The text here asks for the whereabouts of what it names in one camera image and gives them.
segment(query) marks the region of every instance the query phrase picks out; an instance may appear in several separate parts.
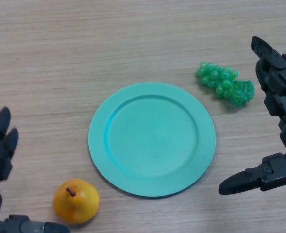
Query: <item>table surface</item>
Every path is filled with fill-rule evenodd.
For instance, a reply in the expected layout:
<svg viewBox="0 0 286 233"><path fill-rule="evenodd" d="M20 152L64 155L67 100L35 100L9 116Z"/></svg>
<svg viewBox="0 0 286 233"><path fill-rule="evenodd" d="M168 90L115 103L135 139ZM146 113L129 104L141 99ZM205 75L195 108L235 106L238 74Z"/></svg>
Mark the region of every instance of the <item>table surface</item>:
<svg viewBox="0 0 286 233"><path fill-rule="evenodd" d="M286 53L286 4L276 0L0 0L0 108L20 133L9 180L1 184L1 218L27 214L58 221L57 187L78 177L94 184L101 207L93 233L261 233L286 231L286 186L221 196L218 185L285 152L255 75L252 36ZM201 61L229 65L255 83L255 97L236 110L195 82ZM94 112L116 90L137 82L177 85L211 114L217 150L205 175L165 199L125 195L104 181L90 159Z"/></svg>

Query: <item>teal plate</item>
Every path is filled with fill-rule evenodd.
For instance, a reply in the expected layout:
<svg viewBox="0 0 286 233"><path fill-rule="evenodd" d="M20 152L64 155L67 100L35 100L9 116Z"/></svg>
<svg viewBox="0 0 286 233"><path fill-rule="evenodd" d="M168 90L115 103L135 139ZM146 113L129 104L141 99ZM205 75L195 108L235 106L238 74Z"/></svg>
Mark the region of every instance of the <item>teal plate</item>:
<svg viewBox="0 0 286 233"><path fill-rule="evenodd" d="M162 197L204 174L216 133L209 113L190 93L166 83L138 83L102 103L88 142L94 165L115 187Z"/></svg>

